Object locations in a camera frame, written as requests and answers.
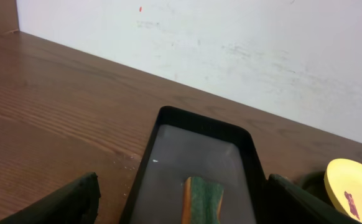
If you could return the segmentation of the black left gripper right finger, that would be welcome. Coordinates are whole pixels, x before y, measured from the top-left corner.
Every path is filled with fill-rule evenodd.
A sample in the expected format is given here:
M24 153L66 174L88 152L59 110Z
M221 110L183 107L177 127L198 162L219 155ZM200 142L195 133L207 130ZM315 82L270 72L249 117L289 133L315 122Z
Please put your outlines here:
M278 174L269 176L266 197L273 223L359 224Z

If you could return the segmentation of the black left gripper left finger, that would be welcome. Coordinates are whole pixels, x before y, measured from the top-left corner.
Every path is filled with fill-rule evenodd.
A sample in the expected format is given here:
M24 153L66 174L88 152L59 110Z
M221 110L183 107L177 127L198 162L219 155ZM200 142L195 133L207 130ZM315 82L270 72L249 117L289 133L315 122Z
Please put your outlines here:
M0 224L93 224L100 200L94 172L75 179L39 201L0 220Z

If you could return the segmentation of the yellow plate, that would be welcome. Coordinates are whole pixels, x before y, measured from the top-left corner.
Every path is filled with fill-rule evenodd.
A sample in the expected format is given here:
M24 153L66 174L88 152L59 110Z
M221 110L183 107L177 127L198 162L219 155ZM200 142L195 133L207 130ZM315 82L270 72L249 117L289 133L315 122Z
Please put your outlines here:
M362 164L334 159L327 165L324 183L333 206L362 223Z

